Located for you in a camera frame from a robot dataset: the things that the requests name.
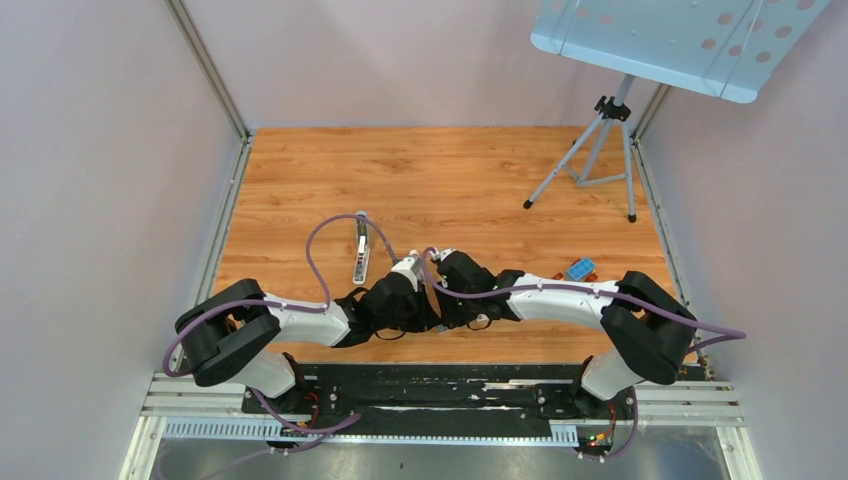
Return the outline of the small white staple box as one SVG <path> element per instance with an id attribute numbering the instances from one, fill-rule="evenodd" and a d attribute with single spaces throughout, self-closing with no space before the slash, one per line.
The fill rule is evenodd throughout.
<path id="1" fill-rule="evenodd" d="M 488 319 L 486 317 L 478 317 L 474 320 L 474 322 L 472 324 L 469 325 L 469 327 L 472 330 L 483 330 L 483 329 L 489 328 L 491 326 L 491 324 L 492 324 L 491 319 Z"/>

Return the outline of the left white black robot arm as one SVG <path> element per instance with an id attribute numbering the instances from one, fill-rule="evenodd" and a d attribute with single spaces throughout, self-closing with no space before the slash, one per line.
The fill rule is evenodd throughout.
<path id="1" fill-rule="evenodd" d="M 271 352 L 270 344 L 349 348 L 381 330 L 421 333 L 440 322 L 423 282 L 392 272 L 327 305 L 283 299 L 246 278 L 180 316 L 175 332 L 197 386 L 244 385 L 293 413 L 307 389 L 293 359 Z"/>

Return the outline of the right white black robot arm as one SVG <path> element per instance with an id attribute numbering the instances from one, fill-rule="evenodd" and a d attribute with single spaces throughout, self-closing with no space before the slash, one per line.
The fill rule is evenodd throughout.
<path id="1" fill-rule="evenodd" d="M 608 336 L 611 348 L 589 357 L 572 382 L 572 406 L 584 417 L 598 416 L 618 393 L 644 381 L 673 384 L 694 338 L 694 316 L 642 272 L 573 282 L 522 270 L 494 275 L 456 249 L 431 261 L 434 290 L 450 320 L 552 320 Z"/>

